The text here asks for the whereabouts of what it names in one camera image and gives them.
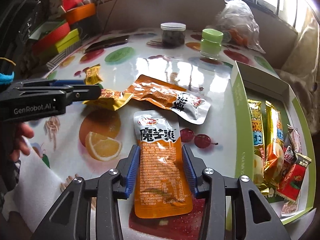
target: transparent plastic bag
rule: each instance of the transparent plastic bag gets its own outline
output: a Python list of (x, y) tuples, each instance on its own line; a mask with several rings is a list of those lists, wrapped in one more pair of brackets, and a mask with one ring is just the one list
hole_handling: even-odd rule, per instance
[(253, 18), (249, 6), (242, 0), (225, 0), (226, 7), (217, 15), (214, 29), (223, 32), (223, 41), (233, 41), (237, 45), (265, 51), (259, 44), (259, 25)]

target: wall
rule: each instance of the wall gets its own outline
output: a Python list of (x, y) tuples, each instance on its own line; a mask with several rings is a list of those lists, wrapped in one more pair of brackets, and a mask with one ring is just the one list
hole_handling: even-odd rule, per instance
[[(215, 22), (224, 6), (224, 0), (111, 0), (99, 5), (97, 13), (105, 26), (112, 10), (106, 31), (160, 27), (163, 22), (181, 22), (188, 29), (202, 30)], [(260, 45), (266, 52), (265, 58), (274, 68), (280, 68), (294, 46), (297, 33), (275, 16), (256, 8), (252, 8), (252, 13), (260, 26)]]

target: green jar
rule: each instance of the green jar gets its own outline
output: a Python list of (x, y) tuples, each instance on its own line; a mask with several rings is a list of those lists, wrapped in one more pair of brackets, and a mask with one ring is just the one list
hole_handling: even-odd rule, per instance
[(204, 29), (200, 42), (200, 54), (204, 57), (218, 59), (221, 51), (223, 33), (214, 29)]

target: snack packet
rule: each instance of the snack packet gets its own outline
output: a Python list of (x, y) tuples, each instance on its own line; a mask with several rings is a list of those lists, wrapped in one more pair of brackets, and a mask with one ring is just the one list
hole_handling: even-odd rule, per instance
[(296, 154), (301, 153), (300, 135), (297, 129), (288, 125), (288, 134), (284, 140), (284, 161), (281, 169), (281, 179), (284, 179), (285, 175), (289, 171), (293, 164)]
[(133, 94), (119, 92), (111, 89), (101, 89), (101, 96), (97, 100), (83, 101), (85, 105), (101, 106), (116, 111), (132, 98)]
[(266, 101), (267, 112), (267, 147), (264, 164), (264, 178), (271, 185), (279, 188), (283, 165), (283, 132), (280, 112)]
[(311, 159), (309, 157), (297, 153), (296, 161), (291, 166), (284, 179), (281, 180), (280, 187), (276, 191), (276, 194), (295, 202), (299, 195), (303, 178), (309, 163), (311, 163)]
[(162, 109), (174, 111), (194, 124), (204, 122), (210, 107), (203, 96), (145, 75), (140, 75), (125, 92), (133, 93), (133, 99), (138, 101), (147, 100)]
[(85, 84), (86, 85), (95, 85), (102, 82), (102, 78), (99, 76), (100, 64), (97, 64), (85, 72)]
[(136, 112), (134, 130), (141, 147), (134, 193), (137, 217), (161, 218), (191, 212), (177, 116), (167, 120), (155, 110)]
[(300, 198), (298, 197), (298, 199), (295, 202), (292, 202), (290, 200), (285, 201), (281, 210), (281, 216), (289, 217), (295, 215), (299, 208), (299, 200)]
[(251, 123), (253, 133), (254, 146), (254, 166), (253, 166), (253, 183), (257, 186), (263, 183), (263, 169), (264, 169), (264, 137), (263, 124), (260, 110), (260, 101), (248, 99), (248, 105), (251, 112)]

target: curtain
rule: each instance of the curtain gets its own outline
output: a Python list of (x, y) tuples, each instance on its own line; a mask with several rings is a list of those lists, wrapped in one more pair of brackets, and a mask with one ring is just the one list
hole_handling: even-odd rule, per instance
[(311, 134), (317, 133), (320, 129), (319, 24), (309, 8), (291, 54), (282, 68), (275, 71), (296, 94)]

